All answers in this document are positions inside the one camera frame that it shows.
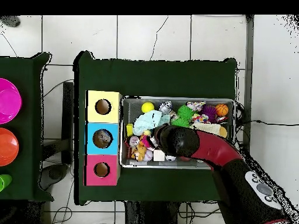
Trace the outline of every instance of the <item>pink bowl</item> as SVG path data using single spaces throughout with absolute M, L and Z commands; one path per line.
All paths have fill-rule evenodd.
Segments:
M 16 86 L 0 78 L 0 124 L 10 122 L 18 114 L 22 98 Z

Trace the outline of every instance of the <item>dark green tablecloth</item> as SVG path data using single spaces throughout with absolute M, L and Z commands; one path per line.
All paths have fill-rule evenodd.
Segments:
M 75 148 L 79 149 L 75 201 L 218 200 L 209 170 L 121 168 L 117 186 L 84 186 L 85 91 L 115 91 L 123 96 L 235 99 L 236 67 L 234 59 L 225 62 L 96 60 L 89 52 L 81 52 L 74 61 L 75 98 L 78 96 L 79 106 L 79 118 L 75 120 L 79 141 L 75 140 Z
M 52 197 L 38 187 L 41 161 L 41 72 L 50 54 L 33 58 L 0 57 L 0 78 L 11 81 L 22 97 L 22 108 L 10 122 L 0 125 L 19 141 L 19 153 L 0 174 L 10 174 L 12 183 L 0 192 L 0 200 L 49 201 Z

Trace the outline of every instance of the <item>yellow box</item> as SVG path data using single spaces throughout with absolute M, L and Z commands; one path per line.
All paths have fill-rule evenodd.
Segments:
M 119 103 L 121 94 L 119 92 L 105 92 L 105 91 L 88 91 L 88 106 L 87 106 L 87 120 L 90 123 L 111 123 L 117 124 L 119 122 Z M 103 102 L 109 105 L 109 112 L 107 114 L 100 114 L 97 110 L 97 103 Z

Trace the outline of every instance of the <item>yellow ball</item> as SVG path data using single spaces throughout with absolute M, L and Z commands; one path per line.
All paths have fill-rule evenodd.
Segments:
M 143 113 L 147 113 L 148 111 L 151 111 L 153 109 L 155 109 L 155 107 L 154 107 L 154 104 L 152 104 L 151 102 L 145 102 L 142 104 L 142 107 L 141 107 L 141 111 Z
M 150 136 L 151 135 L 151 131 L 147 129 L 147 130 L 145 130 L 143 132 L 143 134 L 146 135 L 146 136 Z

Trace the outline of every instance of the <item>purple fuzzy ball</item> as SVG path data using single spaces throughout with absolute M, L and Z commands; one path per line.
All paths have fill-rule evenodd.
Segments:
M 201 111 L 201 114 L 205 114 L 206 116 L 208 116 L 208 120 L 211 123 L 215 122 L 215 118 L 216 118 L 216 108 L 213 106 L 207 106 L 204 105 L 203 109 Z

